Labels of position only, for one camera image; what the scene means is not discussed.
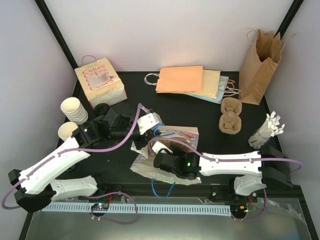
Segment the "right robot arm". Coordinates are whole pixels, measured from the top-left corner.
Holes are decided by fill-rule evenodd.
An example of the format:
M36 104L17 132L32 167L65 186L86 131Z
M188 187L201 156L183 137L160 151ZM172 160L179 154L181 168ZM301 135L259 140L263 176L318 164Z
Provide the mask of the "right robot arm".
M242 154L202 156L158 141L151 149L154 168L173 174L175 184L194 185L201 182L201 176L232 175L227 193L219 201L238 202L265 188L285 191L293 187L288 157L272 146Z

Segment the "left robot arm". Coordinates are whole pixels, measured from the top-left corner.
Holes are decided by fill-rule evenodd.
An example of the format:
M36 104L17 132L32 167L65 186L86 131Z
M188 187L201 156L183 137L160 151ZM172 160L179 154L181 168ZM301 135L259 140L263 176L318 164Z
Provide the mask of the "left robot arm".
M13 169L8 173L12 187L1 201L2 208L22 208L34 213L62 199L103 199L108 188L95 173L74 179L58 177L93 153L113 152L127 141L146 144L155 122L153 113L142 104L134 109L127 103L118 103L96 113L93 120L79 125L47 157L25 170Z

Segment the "blue checkered paper bag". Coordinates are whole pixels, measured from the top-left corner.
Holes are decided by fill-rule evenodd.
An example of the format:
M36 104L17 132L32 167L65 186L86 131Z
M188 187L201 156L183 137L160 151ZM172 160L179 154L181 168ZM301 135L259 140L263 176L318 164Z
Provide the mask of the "blue checkered paper bag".
M164 125L159 128L161 132L160 136L165 138L165 140L170 141L170 139L177 140L187 144L194 150L198 146L199 142L199 132L197 127L187 127L187 126L169 126ZM151 152L152 146L159 142L159 140L153 141L150 146L145 146L141 150L137 150L134 143L131 144L131 150L138 153L138 156L132 163L130 170L137 173L150 180L160 181L166 184L177 184L183 186L191 186L201 184L201 178L196 176L195 179L182 179L178 178L175 174L169 173L153 166L156 154ZM180 144L182 151L189 153L191 150Z

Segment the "grey pulp cup carrier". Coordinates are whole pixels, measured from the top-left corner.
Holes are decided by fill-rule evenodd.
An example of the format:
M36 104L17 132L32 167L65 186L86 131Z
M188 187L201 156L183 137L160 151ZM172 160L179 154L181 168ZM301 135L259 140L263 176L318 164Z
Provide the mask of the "grey pulp cup carrier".
M160 143L165 145L168 149L170 149L172 152L180 149L181 150L181 145L177 142L170 141L170 140L159 140Z

